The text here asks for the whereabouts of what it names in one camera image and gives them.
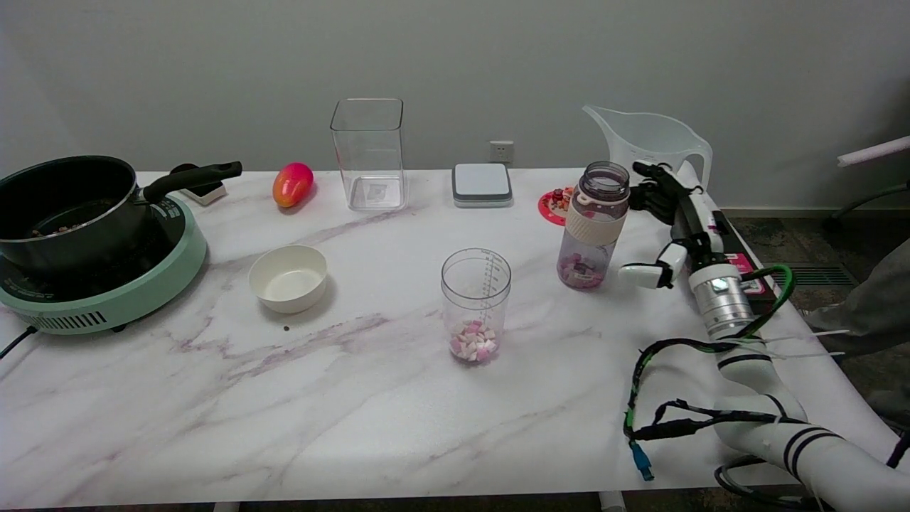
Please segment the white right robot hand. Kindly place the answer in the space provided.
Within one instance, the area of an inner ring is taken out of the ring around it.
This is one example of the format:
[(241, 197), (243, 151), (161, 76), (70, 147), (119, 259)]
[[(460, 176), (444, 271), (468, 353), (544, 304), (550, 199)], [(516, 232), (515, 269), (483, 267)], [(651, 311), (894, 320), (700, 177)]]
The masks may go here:
[(618, 276), (622, 282), (647, 289), (672, 289), (683, 270), (696, 272), (730, 265), (702, 187), (687, 187), (666, 163), (636, 160), (633, 171), (644, 180), (631, 188), (628, 207), (645, 211), (670, 226), (670, 242), (653, 263), (621, 266)]

